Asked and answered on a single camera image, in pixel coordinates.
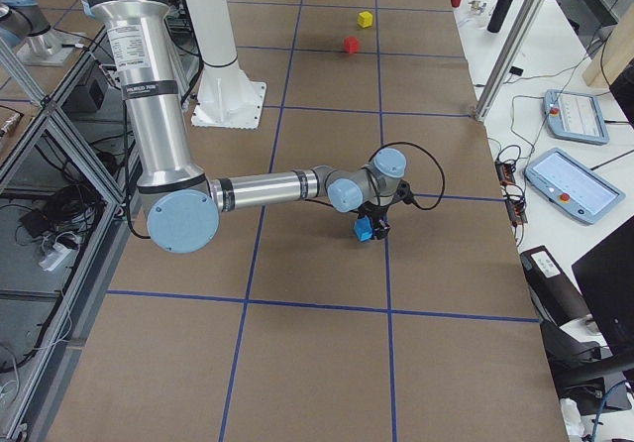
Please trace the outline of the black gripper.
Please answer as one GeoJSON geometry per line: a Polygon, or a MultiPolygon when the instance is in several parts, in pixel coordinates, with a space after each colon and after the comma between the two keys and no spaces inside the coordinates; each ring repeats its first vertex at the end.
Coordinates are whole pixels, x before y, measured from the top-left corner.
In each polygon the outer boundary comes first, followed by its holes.
{"type": "Polygon", "coordinates": [[[367,217],[372,228],[372,238],[374,240],[383,240],[390,231],[387,213],[390,205],[376,205],[371,202],[365,202],[360,207],[360,216],[367,217]]]}

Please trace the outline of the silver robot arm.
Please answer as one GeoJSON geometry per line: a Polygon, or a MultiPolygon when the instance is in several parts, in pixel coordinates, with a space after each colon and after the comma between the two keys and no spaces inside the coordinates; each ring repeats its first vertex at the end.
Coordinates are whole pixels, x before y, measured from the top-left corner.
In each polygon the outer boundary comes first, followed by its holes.
{"type": "MultiPolygon", "coordinates": [[[[226,0],[186,0],[202,80],[195,125],[254,129],[266,86],[241,70],[226,0]]],[[[402,152],[385,148],[356,171],[315,166],[282,173],[209,179],[192,157],[181,107],[181,84],[164,23],[168,0],[84,0],[106,30],[131,117],[143,172],[138,181],[151,239],[172,253],[206,246],[220,216],[238,209],[325,197],[354,212],[362,240],[388,232],[389,207],[412,195],[402,152]]]]}

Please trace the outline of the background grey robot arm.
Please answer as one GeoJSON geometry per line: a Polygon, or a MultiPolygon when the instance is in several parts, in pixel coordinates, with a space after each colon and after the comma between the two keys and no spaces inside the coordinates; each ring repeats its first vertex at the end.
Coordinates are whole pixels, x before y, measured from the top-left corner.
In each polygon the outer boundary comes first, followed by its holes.
{"type": "Polygon", "coordinates": [[[1,0],[1,39],[24,65],[65,65],[74,40],[56,31],[36,0],[1,0]]]}

